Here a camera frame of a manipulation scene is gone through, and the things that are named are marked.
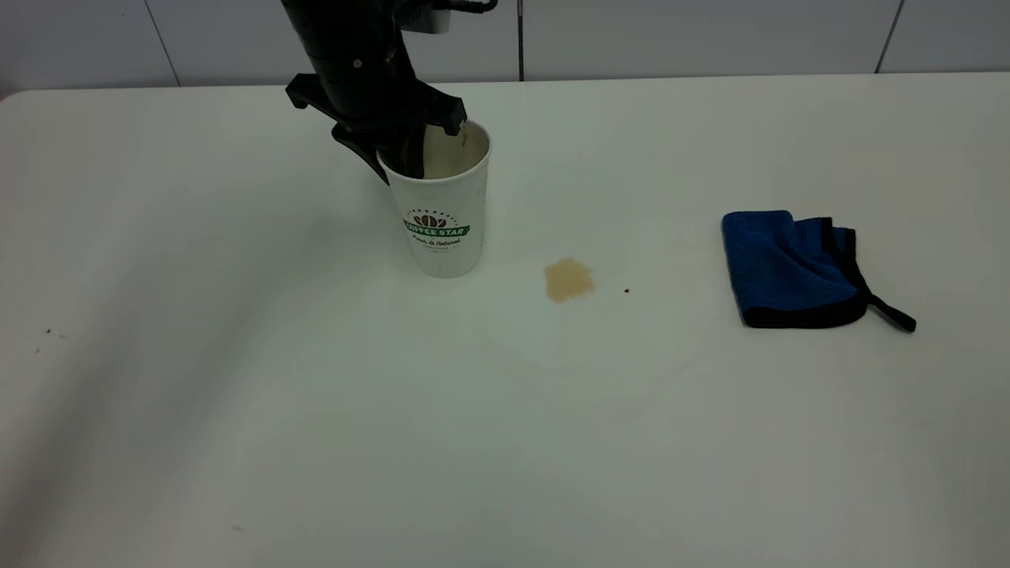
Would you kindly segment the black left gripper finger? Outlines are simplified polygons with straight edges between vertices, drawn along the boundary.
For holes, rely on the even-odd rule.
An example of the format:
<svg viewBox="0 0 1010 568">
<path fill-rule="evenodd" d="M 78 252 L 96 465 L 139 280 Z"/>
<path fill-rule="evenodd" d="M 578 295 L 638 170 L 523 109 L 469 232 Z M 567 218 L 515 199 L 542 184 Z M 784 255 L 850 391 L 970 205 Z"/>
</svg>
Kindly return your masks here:
<svg viewBox="0 0 1010 568">
<path fill-rule="evenodd" d="M 332 126 L 333 140 L 349 148 L 358 158 L 376 173 L 376 176 L 389 185 L 388 174 L 380 162 L 380 150 L 392 143 L 392 130 L 375 129 L 375 127 L 360 127 L 336 122 Z"/>
<path fill-rule="evenodd" d="M 398 129 L 383 146 L 383 159 L 397 174 L 408 178 L 425 177 L 426 126 Z"/>
</svg>

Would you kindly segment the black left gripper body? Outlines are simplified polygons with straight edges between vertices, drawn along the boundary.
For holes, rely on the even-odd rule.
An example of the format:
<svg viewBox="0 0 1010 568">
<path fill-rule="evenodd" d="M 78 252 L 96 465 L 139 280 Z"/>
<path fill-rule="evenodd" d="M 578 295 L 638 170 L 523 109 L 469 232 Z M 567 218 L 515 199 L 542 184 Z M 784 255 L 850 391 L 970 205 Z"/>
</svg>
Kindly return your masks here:
<svg viewBox="0 0 1010 568">
<path fill-rule="evenodd" d="M 375 53 L 311 55 L 312 74 L 298 74 L 285 89 L 299 109 L 312 107 L 335 120 L 351 140 L 391 152 L 427 126 L 457 136 L 468 120 L 464 101 L 416 75 L 403 43 Z"/>
</svg>

